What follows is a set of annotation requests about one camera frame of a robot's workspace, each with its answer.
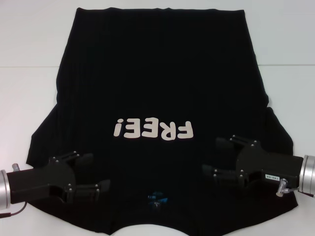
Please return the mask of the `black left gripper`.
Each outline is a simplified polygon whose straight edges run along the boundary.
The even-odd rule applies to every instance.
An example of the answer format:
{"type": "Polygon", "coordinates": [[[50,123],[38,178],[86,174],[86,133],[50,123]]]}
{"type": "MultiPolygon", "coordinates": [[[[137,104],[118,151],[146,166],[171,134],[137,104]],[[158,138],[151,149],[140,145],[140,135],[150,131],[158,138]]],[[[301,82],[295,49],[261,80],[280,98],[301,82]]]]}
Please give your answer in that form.
{"type": "Polygon", "coordinates": [[[75,175],[71,167],[88,165],[93,162],[92,153],[79,154],[72,151],[52,158],[41,168],[33,168],[7,174],[10,187],[10,202],[32,202],[49,197],[60,198],[64,203],[73,201],[97,201],[101,193],[107,193],[111,181],[103,180],[95,184],[75,185],[75,175]]]}

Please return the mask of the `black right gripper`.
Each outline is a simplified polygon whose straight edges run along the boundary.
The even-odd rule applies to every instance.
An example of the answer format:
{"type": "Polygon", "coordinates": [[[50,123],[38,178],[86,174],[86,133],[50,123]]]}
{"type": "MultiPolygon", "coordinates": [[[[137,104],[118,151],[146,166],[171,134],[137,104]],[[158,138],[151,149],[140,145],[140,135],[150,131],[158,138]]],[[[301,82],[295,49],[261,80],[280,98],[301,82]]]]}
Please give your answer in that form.
{"type": "Polygon", "coordinates": [[[287,187],[299,186],[302,157],[268,153],[255,140],[237,135],[228,139],[217,137],[215,144],[219,150],[242,150],[237,157],[236,171],[202,165],[203,176],[208,182],[239,183],[244,187],[259,181],[279,185],[281,179],[285,179],[287,187]]]}

